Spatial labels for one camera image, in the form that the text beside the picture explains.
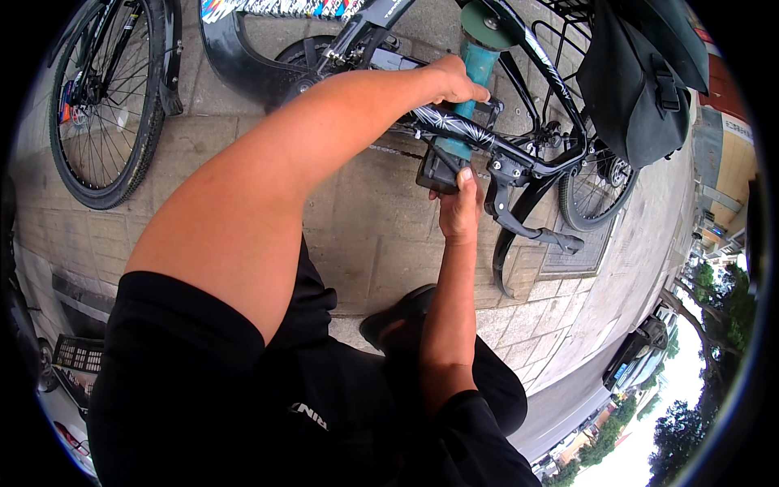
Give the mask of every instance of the manhole cover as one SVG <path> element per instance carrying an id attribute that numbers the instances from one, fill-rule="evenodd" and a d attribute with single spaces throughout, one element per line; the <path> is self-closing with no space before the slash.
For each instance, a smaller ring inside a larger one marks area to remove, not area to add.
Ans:
<path id="1" fill-rule="evenodd" d="M 595 231 L 576 231 L 566 224 L 561 214 L 557 215 L 555 222 L 555 231 L 575 235 L 584 240 L 584 248 L 576 255 L 565 254 L 559 245 L 549 244 L 544 256 L 544 262 L 541 264 L 541 274 L 572 274 L 572 273 L 593 273 L 597 272 L 601 265 L 601 260 L 606 251 L 609 237 L 612 235 L 612 229 L 615 222 L 622 216 L 618 214 L 617 218 L 610 224 L 606 224 Z"/>

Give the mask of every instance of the person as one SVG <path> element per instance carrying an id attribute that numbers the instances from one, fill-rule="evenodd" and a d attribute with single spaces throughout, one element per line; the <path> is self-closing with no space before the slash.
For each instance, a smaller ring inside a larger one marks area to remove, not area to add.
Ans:
<path id="1" fill-rule="evenodd" d="M 328 336 L 336 292 L 301 236 L 307 195 L 402 114 L 489 96 L 453 55 L 342 73 L 176 189 L 108 321 L 87 421 L 104 485 L 538 484 L 506 440 L 524 390 L 476 336 L 474 172 L 457 175 L 458 194 L 430 195 L 446 238 L 438 283 L 360 326 L 386 358 Z"/>

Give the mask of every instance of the bolt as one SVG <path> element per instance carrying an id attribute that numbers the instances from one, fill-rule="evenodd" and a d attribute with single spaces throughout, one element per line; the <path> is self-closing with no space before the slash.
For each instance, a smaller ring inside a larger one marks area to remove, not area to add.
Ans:
<path id="1" fill-rule="evenodd" d="M 497 30 L 498 29 L 498 20 L 495 17 L 487 17 L 485 19 L 485 25 L 488 29 Z"/>

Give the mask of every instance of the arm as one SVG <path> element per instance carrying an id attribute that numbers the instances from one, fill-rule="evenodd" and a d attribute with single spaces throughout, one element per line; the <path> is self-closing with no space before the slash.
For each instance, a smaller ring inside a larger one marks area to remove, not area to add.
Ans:
<path id="1" fill-rule="evenodd" d="M 474 275 L 476 237 L 484 193 L 465 168 L 457 175 L 456 195 L 441 199 L 439 224 L 446 237 L 441 272 L 420 345 L 420 381 L 425 405 L 435 415 L 454 394 L 474 390 L 476 341 Z"/>
<path id="2" fill-rule="evenodd" d="M 333 76 L 195 171 L 146 227 L 125 272 L 162 273 L 219 298 L 267 344 L 292 295 L 308 194 L 409 110 L 488 98 L 456 56 Z"/>

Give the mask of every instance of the hand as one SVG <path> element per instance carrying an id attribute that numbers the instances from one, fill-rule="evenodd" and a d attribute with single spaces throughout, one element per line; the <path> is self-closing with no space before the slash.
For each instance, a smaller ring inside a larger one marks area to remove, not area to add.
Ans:
<path id="1" fill-rule="evenodd" d="M 457 188 L 460 191 L 456 195 L 430 191 L 430 199 L 441 199 L 439 226 L 448 244 L 476 242 L 485 194 L 474 176 L 471 168 L 463 168 L 457 173 Z"/>
<path id="2" fill-rule="evenodd" d="M 435 73 L 438 78 L 438 89 L 432 103 L 438 104 L 444 100 L 452 103 L 489 100 L 489 90 L 471 81 L 465 73 L 465 63 L 455 55 L 446 55 L 423 69 Z"/>

